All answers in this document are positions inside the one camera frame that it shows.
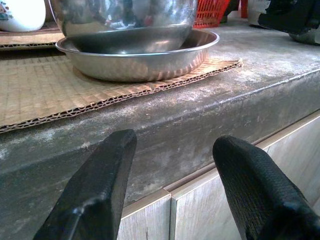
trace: white mug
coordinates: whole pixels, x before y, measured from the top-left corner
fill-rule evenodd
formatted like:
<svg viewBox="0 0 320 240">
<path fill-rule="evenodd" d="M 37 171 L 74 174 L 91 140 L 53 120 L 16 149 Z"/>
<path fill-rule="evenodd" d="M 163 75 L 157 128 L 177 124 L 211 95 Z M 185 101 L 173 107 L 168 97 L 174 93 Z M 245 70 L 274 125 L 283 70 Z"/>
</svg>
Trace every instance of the white mug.
<svg viewBox="0 0 320 240">
<path fill-rule="evenodd" d="M 44 0 L 0 0 L 0 30 L 29 32 L 39 30 L 45 23 Z"/>
</svg>

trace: concrete countertop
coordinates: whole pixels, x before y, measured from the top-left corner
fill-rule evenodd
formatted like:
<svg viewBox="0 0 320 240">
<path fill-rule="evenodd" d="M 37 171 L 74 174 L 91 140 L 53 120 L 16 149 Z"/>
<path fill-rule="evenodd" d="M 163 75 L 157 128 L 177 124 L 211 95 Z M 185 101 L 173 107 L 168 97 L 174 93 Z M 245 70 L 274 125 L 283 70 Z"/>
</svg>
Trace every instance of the concrete countertop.
<svg viewBox="0 0 320 240">
<path fill-rule="evenodd" d="M 0 239 L 32 239 L 71 175 L 114 131 L 138 137 L 127 205 L 212 163 L 220 135 L 257 142 L 320 109 L 319 46 L 243 19 L 212 31 L 221 40 L 211 55 L 242 58 L 244 67 L 1 134 Z"/>
</svg>

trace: stacked dishes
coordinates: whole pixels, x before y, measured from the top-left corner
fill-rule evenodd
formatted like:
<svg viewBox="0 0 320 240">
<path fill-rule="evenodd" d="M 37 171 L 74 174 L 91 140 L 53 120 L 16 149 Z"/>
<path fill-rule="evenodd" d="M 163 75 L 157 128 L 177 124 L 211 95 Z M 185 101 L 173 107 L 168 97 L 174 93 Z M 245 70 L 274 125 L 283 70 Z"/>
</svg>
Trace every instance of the stacked dishes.
<svg viewBox="0 0 320 240">
<path fill-rule="evenodd" d="M 82 73 L 101 80 L 148 82 L 197 68 L 218 42 L 192 29 L 198 0 L 50 0 L 66 38 L 57 42 Z"/>
</svg>

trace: wooden cabinet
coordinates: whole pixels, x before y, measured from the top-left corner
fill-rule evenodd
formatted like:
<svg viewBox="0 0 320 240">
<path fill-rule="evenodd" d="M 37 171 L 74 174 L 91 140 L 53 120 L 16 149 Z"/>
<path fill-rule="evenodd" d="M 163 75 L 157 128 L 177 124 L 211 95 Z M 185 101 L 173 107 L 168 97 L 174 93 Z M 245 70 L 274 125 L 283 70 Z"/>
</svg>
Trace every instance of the wooden cabinet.
<svg viewBox="0 0 320 240">
<path fill-rule="evenodd" d="M 257 146 L 320 214 L 320 111 Z M 125 208 L 118 240 L 240 240 L 213 166 Z"/>
<path fill-rule="evenodd" d="M 117 240 L 168 240 L 171 195 L 159 190 L 122 211 Z"/>
</svg>

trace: red plastic basket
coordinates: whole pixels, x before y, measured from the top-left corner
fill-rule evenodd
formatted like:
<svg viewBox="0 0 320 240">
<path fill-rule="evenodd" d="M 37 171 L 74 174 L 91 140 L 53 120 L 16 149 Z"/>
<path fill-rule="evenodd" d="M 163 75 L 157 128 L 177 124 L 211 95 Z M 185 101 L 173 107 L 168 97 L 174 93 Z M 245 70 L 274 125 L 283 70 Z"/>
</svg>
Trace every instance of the red plastic basket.
<svg viewBox="0 0 320 240">
<path fill-rule="evenodd" d="M 230 0 L 198 0 L 194 28 L 217 27 L 224 16 Z"/>
</svg>

